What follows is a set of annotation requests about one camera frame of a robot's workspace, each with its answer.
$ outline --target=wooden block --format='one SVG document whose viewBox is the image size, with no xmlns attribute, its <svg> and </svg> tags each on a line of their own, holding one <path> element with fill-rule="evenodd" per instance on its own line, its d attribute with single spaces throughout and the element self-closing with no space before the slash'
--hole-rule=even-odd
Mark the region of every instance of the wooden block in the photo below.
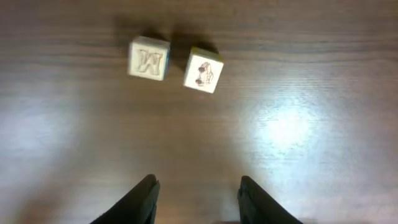
<svg viewBox="0 0 398 224">
<path fill-rule="evenodd" d="M 163 80 L 169 63 L 170 42 L 137 37 L 130 44 L 129 74 Z"/>
<path fill-rule="evenodd" d="M 184 85 L 213 93 L 224 63 L 219 54 L 193 47 L 185 71 Z"/>
</svg>

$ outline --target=alphabet block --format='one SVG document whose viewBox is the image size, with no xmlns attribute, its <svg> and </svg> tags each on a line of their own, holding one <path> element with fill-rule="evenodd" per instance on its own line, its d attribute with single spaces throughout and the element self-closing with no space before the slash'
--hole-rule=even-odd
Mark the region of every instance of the alphabet block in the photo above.
<svg viewBox="0 0 398 224">
<path fill-rule="evenodd" d="M 137 37 L 130 44 L 129 74 L 163 80 L 169 62 L 170 42 Z"/>
<path fill-rule="evenodd" d="M 213 93 L 224 63 L 219 54 L 193 47 L 185 71 L 184 85 Z"/>
</svg>

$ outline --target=wood grain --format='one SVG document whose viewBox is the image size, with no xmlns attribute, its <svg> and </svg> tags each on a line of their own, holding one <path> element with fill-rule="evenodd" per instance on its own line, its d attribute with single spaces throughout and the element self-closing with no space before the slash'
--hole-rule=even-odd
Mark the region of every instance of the wood grain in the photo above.
<svg viewBox="0 0 398 224">
<path fill-rule="evenodd" d="M 168 77 L 127 76 L 143 32 Z M 184 88 L 217 48 L 213 95 Z M 301 220 L 398 222 L 398 2 L 0 2 L 0 223 L 89 223 L 146 174 L 156 224 L 239 219 L 250 175 Z"/>
</svg>

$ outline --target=block face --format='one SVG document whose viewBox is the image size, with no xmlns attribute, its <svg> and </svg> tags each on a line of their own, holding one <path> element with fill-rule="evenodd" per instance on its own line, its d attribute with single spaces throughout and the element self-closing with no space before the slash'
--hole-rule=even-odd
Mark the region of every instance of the block face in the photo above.
<svg viewBox="0 0 398 224">
<path fill-rule="evenodd" d="M 170 43 L 139 37 L 130 45 L 129 74 L 163 80 L 169 61 Z"/>
<path fill-rule="evenodd" d="M 184 85 L 196 90 L 213 93 L 223 66 L 224 63 L 219 61 L 218 55 L 216 58 L 204 57 L 203 54 L 196 54 L 196 51 L 192 49 L 185 72 Z"/>
</svg>

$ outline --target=wooden table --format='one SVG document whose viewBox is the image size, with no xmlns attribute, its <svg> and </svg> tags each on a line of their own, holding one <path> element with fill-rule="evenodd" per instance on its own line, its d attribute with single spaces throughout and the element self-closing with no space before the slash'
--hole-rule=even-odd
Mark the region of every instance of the wooden table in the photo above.
<svg viewBox="0 0 398 224">
<path fill-rule="evenodd" d="M 127 76 L 142 33 L 163 82 Z M 214 94 L 182 86 L 215 46 Z M 156 224 L 239 220 L 250 175 L 319 223 L 398 222 L 395 0 L 3 0 L 0 223 L 89 223 L 153 173 Z"/>
</svg>

